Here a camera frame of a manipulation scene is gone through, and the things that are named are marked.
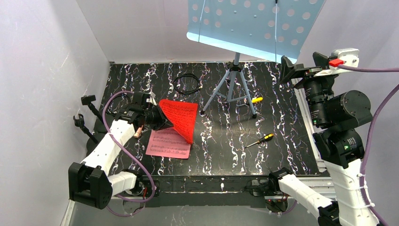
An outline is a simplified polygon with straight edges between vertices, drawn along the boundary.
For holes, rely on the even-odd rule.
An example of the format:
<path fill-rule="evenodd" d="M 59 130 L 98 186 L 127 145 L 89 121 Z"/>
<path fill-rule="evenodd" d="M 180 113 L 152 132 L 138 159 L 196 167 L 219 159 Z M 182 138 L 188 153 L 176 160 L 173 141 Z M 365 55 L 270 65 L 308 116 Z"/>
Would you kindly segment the light blue music stand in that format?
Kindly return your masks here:
<path fill-rule="evenodd" d="M 243 76 L 242 54 L 280 63 L 295 62 L 316 21 L 322 0 L 190 0 L 187 38 L 233 51 L 235 57 L 211 99 L 226 79 Z"/>

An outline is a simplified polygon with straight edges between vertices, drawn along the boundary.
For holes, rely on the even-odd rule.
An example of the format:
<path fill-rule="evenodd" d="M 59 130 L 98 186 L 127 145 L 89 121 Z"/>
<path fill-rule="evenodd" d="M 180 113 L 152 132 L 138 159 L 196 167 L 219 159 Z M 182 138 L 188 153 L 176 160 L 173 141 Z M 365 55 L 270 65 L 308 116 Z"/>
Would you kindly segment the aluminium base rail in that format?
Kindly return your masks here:
<path fill-rule="evenodd" d="M 160 193 L 135 213 L 138 203 L 112 198 L 99 210 L 71 202 L 63 226 L 315 226 L 316 218 L 280 195 L 244 190 L 255 177 L 158 177 Z"/>

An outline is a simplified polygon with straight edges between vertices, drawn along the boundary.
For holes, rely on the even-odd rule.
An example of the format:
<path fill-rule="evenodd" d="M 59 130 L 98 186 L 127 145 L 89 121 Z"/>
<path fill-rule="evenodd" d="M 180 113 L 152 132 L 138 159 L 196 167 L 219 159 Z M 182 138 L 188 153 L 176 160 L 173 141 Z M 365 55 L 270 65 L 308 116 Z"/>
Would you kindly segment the pink sheet music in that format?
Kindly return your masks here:
<path fill-rule="evenodd" d="M 173 128 L 151 131 L 146 155 L 188 159 L 191 145 Z"/>

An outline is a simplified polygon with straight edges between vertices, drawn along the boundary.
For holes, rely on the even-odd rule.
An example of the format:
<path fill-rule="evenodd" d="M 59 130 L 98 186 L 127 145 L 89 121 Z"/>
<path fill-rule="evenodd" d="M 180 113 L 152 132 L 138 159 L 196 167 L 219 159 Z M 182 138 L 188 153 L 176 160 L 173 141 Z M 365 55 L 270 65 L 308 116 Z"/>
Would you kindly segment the beige pink microphone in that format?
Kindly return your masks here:
<path fill-rule="evenodd" d="M 133 137 L 134 137 L 134 138 L 139 138 L 139 137 L 141 136 L 142 129 L 143 129 L 143 126 L 139 127 L 139 128 L 136 130 L 136 132 L 134 133 Z"/>

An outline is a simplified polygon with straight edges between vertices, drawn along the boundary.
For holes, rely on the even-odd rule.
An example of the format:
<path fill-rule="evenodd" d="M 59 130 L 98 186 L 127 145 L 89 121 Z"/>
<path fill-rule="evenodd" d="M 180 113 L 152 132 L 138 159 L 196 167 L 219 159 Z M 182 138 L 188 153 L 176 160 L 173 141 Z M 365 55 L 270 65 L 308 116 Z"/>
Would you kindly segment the black yellow screwdriver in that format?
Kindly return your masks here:
<path fill-rule="evenodd" d="M 249 147 L 254 146 L 254 145 L 258 145 L 258 144 L 261 144 L 261 143 L 264 143 L 264 142 L 268 142 L 268 141 L 272 140 L 273 138 L 274 138 L 274 134 L 273 133 L 267 134 L 264 137 L 260 138 L 259 140 L 255 141 L 254 143 L 245 146 L 245 148 L 249 148 Z"/>

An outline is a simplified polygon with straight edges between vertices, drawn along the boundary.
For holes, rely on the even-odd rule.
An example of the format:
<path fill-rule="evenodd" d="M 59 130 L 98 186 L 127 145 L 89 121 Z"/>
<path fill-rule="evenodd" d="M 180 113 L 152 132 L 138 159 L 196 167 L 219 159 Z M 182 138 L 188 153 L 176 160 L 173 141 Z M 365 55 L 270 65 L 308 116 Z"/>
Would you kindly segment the black round mic stand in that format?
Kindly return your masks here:
<path fill-rule="evenodd" d="M 100 112 L 97 110 L 93 102 L 96 101 L 96 96 L 95 95 L 84 95 L 81 97 L 81 104 L 83 106 L 87 106 L 90 111 L 99 119 L 101 123 L 103 123 L 103 118 Z"/>
<path fill-rule="evenodd" d="M 78 116 L 73 116 L 73 121 L 75 127 L 80 128 L 80 130 L 86 134 L 90 140 L 92 140 L 95 144 L 98 144 L 98 140 L 94 137 L 94 135 L 89 131 L 89 129 L 85 126 L 84 116 L 82 114 L 78 114 Z"/>

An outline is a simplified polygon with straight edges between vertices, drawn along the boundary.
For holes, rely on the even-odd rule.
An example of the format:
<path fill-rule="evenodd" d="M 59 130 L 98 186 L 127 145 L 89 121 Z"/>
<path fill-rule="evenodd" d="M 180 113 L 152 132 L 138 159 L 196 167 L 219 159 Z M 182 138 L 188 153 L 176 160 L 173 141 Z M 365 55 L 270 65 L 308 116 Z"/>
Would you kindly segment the yellow handled screwdriver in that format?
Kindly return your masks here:
<path fill-rule="evenodd" d="M 256 104 L 259 103 L 263 100 L 263 97 L 255 97 L 251 99 L 251 103 Z M 244 105 L 250 105 L 250 101 L 248 99 L 244 99 L 245 104 Z"/>

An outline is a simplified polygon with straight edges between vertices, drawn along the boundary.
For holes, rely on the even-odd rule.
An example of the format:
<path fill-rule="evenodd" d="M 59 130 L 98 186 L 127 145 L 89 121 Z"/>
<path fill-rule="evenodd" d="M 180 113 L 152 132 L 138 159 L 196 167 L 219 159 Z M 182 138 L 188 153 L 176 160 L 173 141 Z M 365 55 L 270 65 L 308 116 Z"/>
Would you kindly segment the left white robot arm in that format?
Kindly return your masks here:
<path fill-rule="evenodd" d="M 155 100 L 153 92 L 131 92 L 131 101 L 120 108 L 112 125 L 108 126 L 106 112 L 111 101 L 120 95 L 115 93 L 104 105 L 102 118 L 106 129 L 103 139 L 96 148 L 80 163 L 74 162 L 68 169 L 69 199 L 85 205 L 104 209 L 112 197 L 132 190 L 137 184 L 138 174 L 133 171 L 122 171 L 109 175 L 111 166 L 121 151 L 125 152 L 147 175 L 152 190 L 156 185 L 143 164 L 124 147 L 142 126 L 149 126 L 157 131 L 173 127 Z"/>

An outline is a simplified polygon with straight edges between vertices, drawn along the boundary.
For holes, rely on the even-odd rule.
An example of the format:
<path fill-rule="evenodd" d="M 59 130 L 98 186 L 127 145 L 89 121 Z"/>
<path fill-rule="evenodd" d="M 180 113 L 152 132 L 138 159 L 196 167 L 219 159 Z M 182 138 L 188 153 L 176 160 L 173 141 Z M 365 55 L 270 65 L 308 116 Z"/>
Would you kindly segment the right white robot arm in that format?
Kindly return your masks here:
<path fill-rule="evenodd" d="M 314 67 L 294 64 L 281 58 L 281 83 L 299 79 L 296 89 L 303 89 L 312 124 L 320 129 L 314 133 L 316 148 L 332 179 L 336 198 L 329 199 L 300 181 L 292 171 L 282 168 L 269 175 L 269 187 L 302 204 L 320 226 L 381 226 L 383 221 L 372 212 L 367 200 L 365 175 L 361 164 L 365 147 L 356 128 L 371 122 L 369 98 L 358 90 L 338 96 L 332 87 L 335 78 L 357 68 L 359 51 L 338 49 L 331 56 L 314 52 Z"/>

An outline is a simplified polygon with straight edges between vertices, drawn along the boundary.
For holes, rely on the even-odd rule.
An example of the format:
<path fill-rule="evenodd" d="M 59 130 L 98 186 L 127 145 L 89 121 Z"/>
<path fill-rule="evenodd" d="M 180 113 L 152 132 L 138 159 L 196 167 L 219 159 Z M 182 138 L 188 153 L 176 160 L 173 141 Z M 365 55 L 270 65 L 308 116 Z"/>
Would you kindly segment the red sheet music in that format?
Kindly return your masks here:
<path fill-rule="evenodd" d="M 193 132 L 198 104 L 162 99 L 159 105 L 166 117 L 173 123 L 174 130 L 180 134 L 188 144 L 193 144 Z"/>

